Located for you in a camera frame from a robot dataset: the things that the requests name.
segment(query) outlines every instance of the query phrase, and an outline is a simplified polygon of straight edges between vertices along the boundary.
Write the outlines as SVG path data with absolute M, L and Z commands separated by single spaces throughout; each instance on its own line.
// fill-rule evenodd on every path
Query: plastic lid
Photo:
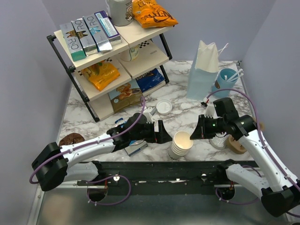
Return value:
M 172 103 L 168 100 L 161 100 L 156 104 L 156 109 L 159 114 L 166 115 L 172 111 Z

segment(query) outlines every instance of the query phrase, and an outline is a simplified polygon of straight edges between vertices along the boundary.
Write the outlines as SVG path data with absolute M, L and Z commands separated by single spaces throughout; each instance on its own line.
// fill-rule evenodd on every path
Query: marble countertop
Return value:
M 200 106 L 200 101 L 186 98 L 188 73 L 191 68 L 192 61 L 170 61 L 164 64 L 170 82 L 164 87 L 158 89 L 146 97 L 146 106 L 155 106 L 158 101 L 168 99 L 171 101 L 173 109 L 168 115 L 155 114 L 154 121 L 163 120 L 167 132 L 173 137 L 179 130 L 184 130 L 190 134 L 194 131 L 198 115 L 204 113 L 204 109 Z M 220 62 L 220 68 L 232 68 L 237 70 L 237 67 L 232 61 Z M 239 79 L 235 89 L 244 91 L 241 80 Z M 239 115 L 250 114 L 251 110 L 248 101 L 241 95 L 232 92 L 230 93 Z M 108 129 L 114 126 L 114 122 L 119 118 L 128 118 L 134 113 L 139 112 L 140 106 L 131 106 L 113 116 L 95 123 L 88 109 L 85 107 L 78 92 L 74 88 L 71 89 L 70 98 L 67 104 L 67 109 L 60 131 L 60 139 L 70 133 L 79 133 L 86 140 L 95 138 Z M 165 144 L 149 143 L 142 151 L 129 157 L 124 150 L 119 150 L 114 153 L 103 154 L 92 158 L 98 161 L 172 161 L 168 156 L 168 148 L 171 147 L 171 142 Z M 178 161 L 216 161 L 233 159 L 237 161 L 253 160 L 248 152 L 237 155 L 230 149 L 218 150 L 214 148 L 208 140 L 195 140 L 192 149 L 187 155 L 180 158 Z

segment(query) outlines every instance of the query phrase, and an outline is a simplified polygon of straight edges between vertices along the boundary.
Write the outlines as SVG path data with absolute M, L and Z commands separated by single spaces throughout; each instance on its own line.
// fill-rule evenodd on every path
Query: blue plastic cup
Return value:
M 235 85 L 235 83 L 237 82 L 237 79 L 234 78 L 233 81 L 226 81 L 225 80 L 225 76 L 227 76 L 227 80 L 232 77 L 234 74 L 236 73 L 235 70 L 233 69 L 222 69 L 218 76 L 217 76 L 217 80 L 215 81 L 215 84 L 212 86 L 212 91 L 217 91 L 220 89 L 224 89 L 224 88 L 233 88 L 233 86 Z M 222 90 L 219 91 L 217 93 L 214 94 L 214 96 L 218 97 L 218 98 L 225 98 L 227 96 L 229 96 L 229 90 Z

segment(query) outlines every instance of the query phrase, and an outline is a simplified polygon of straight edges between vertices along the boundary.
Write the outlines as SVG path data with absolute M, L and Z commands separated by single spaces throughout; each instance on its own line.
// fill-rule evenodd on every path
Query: shelf leg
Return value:
M 84 103 L 85 106 L 88 108 L 90 114 L 92 115 L 94 121 L 97 123 L 100 121 L 99 117 L 98 116 L 95 116 L 95 114 L 93 113 L 92 109 L 90 108 L 89 104 L 87 102 Z
M 165 48 L 165 52 L 167 53 L 167 56 L 169 57 L 169 60 L 173 59 L 173 56 L 171 54 L 171 51 L 169 49 L 169 46 L 167 44 L 167 41 L 165 40 L 164 34 L 159 35 L 161 42 L 163 43 L 163 46 Z
M 165 68 L 164 68 L 164 66 L 163 65 L 161 65 L 161 66 L 159 66 L 160 67 L 160 69 L 161 69 L 161 72 L 163 73 L 163 75 L 164 75 L 164 78 L 165 78 L 165 83 L 167 84 L 167 83 L 169 83 L 170 81 L 169 81 L 169 78 L 168 78 L 168 75 L 167 75 L 167 73 L 165 72 Z
M 73 72 L 73 71 L 74 71 L 74 68 L 73 68 L 73 67 L 70 67 L 70 68 L 67 67 L 67 65 L 66 65 L 66 63 L 64 62 L 62 56 L 60 55 L 59 51 L 57 50 L 57 48 L 56 48 L 56 46 L 55 46 L 55 44 L 54 44 L 54 40 L 56 39 L 56 36 L 55 36 L 55 35 L 49 35 L 49 36 L 47 36 L 47 39 L 48 39 L 48 41 L 49 41 L 49 43 L 50 43 L 52 49 L 54 50 L 55 54 L 57 55 L 58 59 L 60 60 L 62 66 L 64 67 L 64 69 L 65 69 L 67 75 L 69 76 L 70 80 L 72 81 L 73 85 L 75 86 L 76 90 L 78 91 L 78 93 L 79 93 L 81 99 L 83 100 L 85 106 L 88 108 L 88 110 L 89 110 L 90 114 L 92 115 L 93 119 L 95 120 L 95 122 L 100 121 L 100 119 L 99 119 L 97 116 L 94 115 L 94 113 L 93 113 L 93 111 L 91 110 L 90 106 L 87 104 L 87 102 L 90 101 L 89 98 L 86 97 L 86 96 L 82 93 L 82 91 L 80 90 L 80 88 L 79 88 L 78 84 L 76 83 L 74 77 L 72 76 L 71 70 L 72 70 L 72 72 Z

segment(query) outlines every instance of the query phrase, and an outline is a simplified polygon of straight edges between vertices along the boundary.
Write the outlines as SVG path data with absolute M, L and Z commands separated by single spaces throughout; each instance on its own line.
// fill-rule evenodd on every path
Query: metal floor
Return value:
M 236 187 L 235 201 L 245 202 L 254 195 Z M 107 196 L 103 201 L 118 201 Z M 134 195 L 116 206 L 88 204 L 86 190 L 57 188 L 45 193 L 38 225 L 266 225 L 274 218 L 260 202 L 248 206 L 220 202 L 215 195 Z

